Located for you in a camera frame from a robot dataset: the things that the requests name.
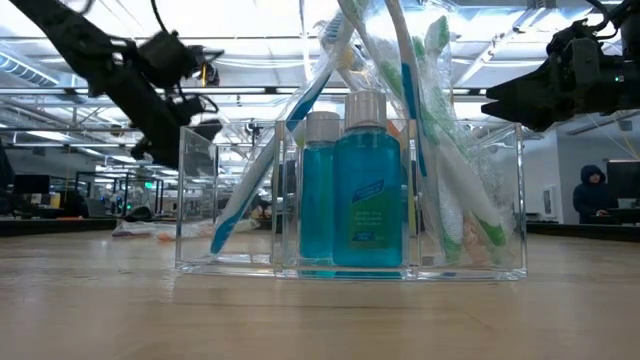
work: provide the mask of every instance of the bottle cap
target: bottle cap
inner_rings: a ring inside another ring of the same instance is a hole
[[[345,100],[346,128],[378,126],[387,128],[387,97],[378,91],[358,91]]]
[[[330,111],[314,111],[307,114],[306,142],[330,141],[340,137],[340,115]]]

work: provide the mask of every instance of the workbench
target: workbench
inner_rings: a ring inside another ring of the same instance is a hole
[[[109,232],[0,238],[2,359],[636,359],[640,244],[531,236],[520,282],[181,275]]]

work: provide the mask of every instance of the desk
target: desk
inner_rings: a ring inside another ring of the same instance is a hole
[[[634,359],[640,245],[531,236],[508,283],[179,275],[173,245],[0,238],[3,359]]]

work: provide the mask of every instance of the ceiling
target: ceiling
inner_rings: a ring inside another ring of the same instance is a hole
[[[85,4],[85,0],[62,2],[76,10]],[[403,0],[409,9],[419,2]],[[315,25],[330,20],[338,10],[337,1],[333,0],[158,0],[157,3],[164,23],[178,30],[185,44],[225,50],[225,55],[216,62],[224,91],[216,90],[224,94],[211,98],[228,121],[273,119],[279,115],[289,94],[305,84],[321,55],[316,37],[319,27]],[[587,17],[593,23],[601,19],[584,0],[457,0],[449,4],[454,9],[449,17],[453,39],[450,74],[456,89],[487,88],[524,75],[545,59],[545,46],[556,31],[580,18]],[[551,8],[532,9],[544,5]],[[423,21],[418,13],[411,10],[407,13],[409,23]],[[55,119],[37,122],[42,126],[72,124],[74,119],[76,122],[82,119],[84,126],[127,125],[126,116],[108,99],[78,105],[56,96],[7,96],[11,89],[33,90],[47,81],[67,87],[82,87],[84,82],[73,75],[44,34],[8,0],[0,0],[0,14],[0,101],[9,99],[31,108],[37,105],[39,111]],[[97,0],[87,18],[107,33],[141,42],[159,31],[150,1]],[[519,27],[518,32],[513,31],[515,26]],[[605,52],[620,52],[619,37],[609,40]],[[40,74],[39,83],[3,68],[3,56]],[[255,87],[285,90],[281,95],[246,94]],[[345,84],[335,74],[328,87],[344,88]],[[333,96],[323,96],[318,107],[342,112],[339,94],[345,91],[336,90]],[[457,97],[458,118],[492,120],[480,112],[485,101],[480,96]]]

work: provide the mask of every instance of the blue hooded jacket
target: blue hooded jacket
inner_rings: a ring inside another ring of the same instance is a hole
[[[592,184],[589,178],[600,175],[600,182]],[[580,172],[582,184],[573,190],[573,208],[580,214],[580,224],[589,224],[591,216],[598,210],[618,207],[618,201],[611,196],[607,187],[607,176],[595,165],[587,165]]]

